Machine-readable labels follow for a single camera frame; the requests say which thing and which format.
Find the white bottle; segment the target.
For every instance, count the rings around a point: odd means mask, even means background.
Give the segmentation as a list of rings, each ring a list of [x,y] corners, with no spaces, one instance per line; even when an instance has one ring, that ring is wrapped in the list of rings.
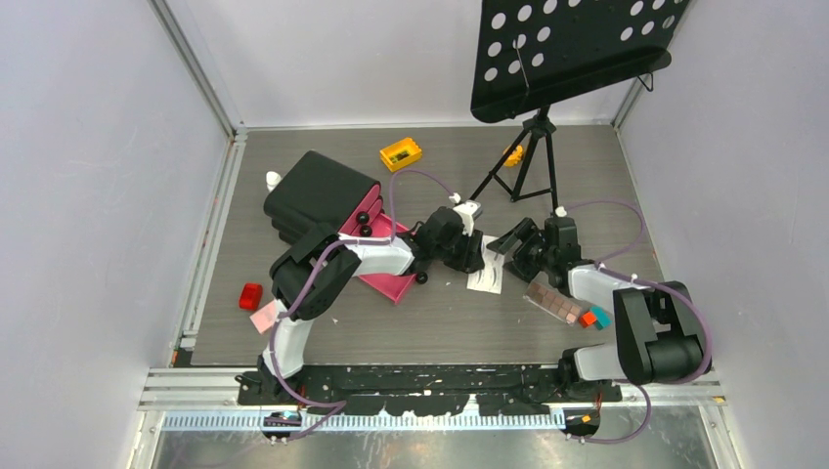
[[[282,176],[276,171],[268,171],[265,175],[266,189],[272,192],[281,182]]]

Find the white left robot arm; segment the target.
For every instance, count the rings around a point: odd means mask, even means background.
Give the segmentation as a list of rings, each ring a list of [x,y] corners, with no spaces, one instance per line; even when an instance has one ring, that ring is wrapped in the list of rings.
[[[337,233],[319,224],[294,243],[270,269],[276,316],[262,353],[264,394],[278,405],[298,396],[296,373],[314,320],[352,278],[388,275],[424,284],[435,262],[464,274],[482,270],[483,233],[475,228],[482,211],[474,200],[440,207],[414,229],[385,237]]]

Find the black drawer organizer cabinet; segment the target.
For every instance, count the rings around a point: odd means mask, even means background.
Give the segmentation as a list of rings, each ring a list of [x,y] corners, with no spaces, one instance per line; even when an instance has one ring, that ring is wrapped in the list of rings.
[[[318,224],[347,235],[370,235],[371,223],[383,210],[378,180],[315,150],[280,175],[263,211],[289,244]]]

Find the long eyeshadow palette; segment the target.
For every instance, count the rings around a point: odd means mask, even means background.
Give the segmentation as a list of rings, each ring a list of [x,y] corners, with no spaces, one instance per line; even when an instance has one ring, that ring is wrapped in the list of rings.
[[[583,304],[551,287],[545,280],[531,281],[524,291],[523,298],[567,324],[575,323],[587,310]]]

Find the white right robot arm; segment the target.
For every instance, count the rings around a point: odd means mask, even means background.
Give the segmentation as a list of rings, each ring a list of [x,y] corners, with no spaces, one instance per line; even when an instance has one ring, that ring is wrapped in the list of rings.
[[[487,248],[510,257],[505,268],[528,282],[538,305],[560,317],[584,305],[581,320],[613,327],[614,341],[563,352],[557,383],[567,399],[584,400],[597,381],[680,384],[711,370],[711,345],[685,285],[623,276],[584,258],[573,219],[538,226],[525,218]]]

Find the false eyelash card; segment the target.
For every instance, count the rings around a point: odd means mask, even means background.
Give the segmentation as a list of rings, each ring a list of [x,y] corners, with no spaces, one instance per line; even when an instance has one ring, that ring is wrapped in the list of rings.
[[[497,238],[484,235],[482,239],[482,270],[469,274],[466,288],[477,292],[486,292],[500,295],[502,293],[504,255],[489,249],[487,245]]]

